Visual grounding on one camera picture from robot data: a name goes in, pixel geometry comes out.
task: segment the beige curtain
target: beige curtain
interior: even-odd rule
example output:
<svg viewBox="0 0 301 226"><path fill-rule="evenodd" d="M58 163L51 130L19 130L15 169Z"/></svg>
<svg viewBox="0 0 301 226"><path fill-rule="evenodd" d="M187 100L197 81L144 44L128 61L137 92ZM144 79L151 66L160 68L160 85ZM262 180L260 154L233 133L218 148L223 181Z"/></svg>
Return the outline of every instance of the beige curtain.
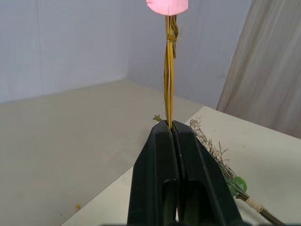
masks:
<svg viewBox="0 0 301 226"><path fill-rule="evenodd" d="M301 138L301 0L253 0L217 110Z"/></svg>

